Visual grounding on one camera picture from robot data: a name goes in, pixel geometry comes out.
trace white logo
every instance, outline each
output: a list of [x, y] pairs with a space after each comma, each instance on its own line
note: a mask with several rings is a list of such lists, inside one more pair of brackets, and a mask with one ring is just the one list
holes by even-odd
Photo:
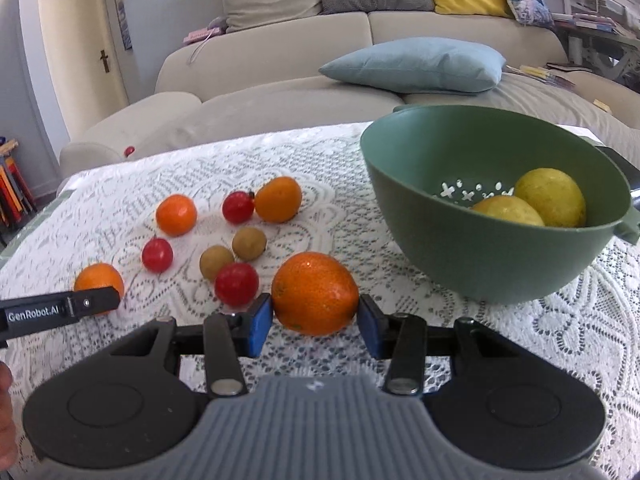
[[313, 381], [312, 383], [307, 383], [306, 387], [313, 393], [316, 393], [316, 391], [322, 390], [324, 388], [324, 383], [321, 381]]

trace red fruit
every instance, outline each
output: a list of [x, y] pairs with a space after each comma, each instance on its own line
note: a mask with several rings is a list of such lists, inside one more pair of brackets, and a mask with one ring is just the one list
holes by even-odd
[[259, 285], [258, 273], [251, 265], [229, 264], [216, 276], [214, 290], [222, 303], [239, 308], [255, 298]]
[[164, 238], [153, 238], [142, 249], [142, 264], [151, 272], [165, 272], [173, 260], [174, 250]]
[[246, 222], [254, 214], [254, 194], [234, 191], [222, 203], [222, 216], [232, 224]]

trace yellow-green fruit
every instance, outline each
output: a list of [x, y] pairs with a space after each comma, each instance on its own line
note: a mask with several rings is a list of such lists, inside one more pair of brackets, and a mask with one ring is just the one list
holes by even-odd
[[260, 229], [255, 227], [243, 227], [236, 233], [234, 240], [231, 242], [231, 248], [238, 258], [245, 262], [255, 260], [264, 252], [266, 247], [267, 237]]
[[515, 196], [498, 195], [485, 198], [471, 209], [494, 218], [519, 224], [542, 226], [545, 224], [535, 209]]
[[584, 227], [587, 205], [580, 188], [566, 173], [538, 168], [524, 174], [514, 195], [535, 209], [549, 227]]
[[222, 267], [234, 263], [235, 260], [229, 249], [222, 245], [214, 245], [200, 256], [200, 272], [210, 282], [214, 282]]

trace door handle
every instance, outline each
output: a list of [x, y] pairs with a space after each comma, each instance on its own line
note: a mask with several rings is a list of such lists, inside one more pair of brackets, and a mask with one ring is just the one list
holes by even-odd
[[104, 73], [105, 74], [108, 74], [109, 72], [111, 72], [111, 69], [109, 68], [108, 59], [109, 59], [109, 56], [107, 55], [107, 53], [104, 50], [101, 50], [100, 51], [100, 61], [104, 65]]

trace floral lace pattern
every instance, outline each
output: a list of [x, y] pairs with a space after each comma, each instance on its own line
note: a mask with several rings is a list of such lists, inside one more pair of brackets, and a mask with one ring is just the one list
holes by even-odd
[[[519, 305], [479, 304], [431, 282], [412, 267], [391, 239], [375, 201], [358, 140], [366, 124], [345, 124], [197, 146], [81, 174], [75, 193], [17, 249], [0, 270], [2, 298], [71, 288], [87, 264], [112, 262], [127, 293], [108, 316], [9, 343], [0, 354], [14, 373], [11, 394], [20, 437], [16, 478], [36, 462], [20, 412], [29, 394], [53, 374], [158, 316], [179, 324], [201, 322], [220, 309], [198, 271], [207, 246], [230, 244], [234, 229], [219, 211], [236, 189], [257, 189], [279, 174], [302, 185], [295, 220], [260, 224], [268, 250], [256, 261], [263, 290], [276, 268], [304, 250], [331, 253], [353, 273], [360, 290], [386, 312], [402, 310], [428, 323], [450, 326], [471, 316], [587, 383], [607, 410], [607, 427], [593, 463], [606, 476], [626, 480], [640, 470], [640, 256], [617, 240], [558, 293]], [[167, 195], [196, 201], [199, 219], [189, 234], [171, 240], [175, 259], [160, 276], [140, 265], [143, 244], [157, 233], [154, 210]], [[306, 338], [277, 322], [262, 355], [242, 359], [251, 388], [265, 374], [367, 374], [377, 383], [385, 364], [371, 359], [355, 326], [325, 338]], [[204, 387], [202, 359], [185, 359], [180, 377]], [[426, 389], [449, 378], [445, 359], [429, 359]]]

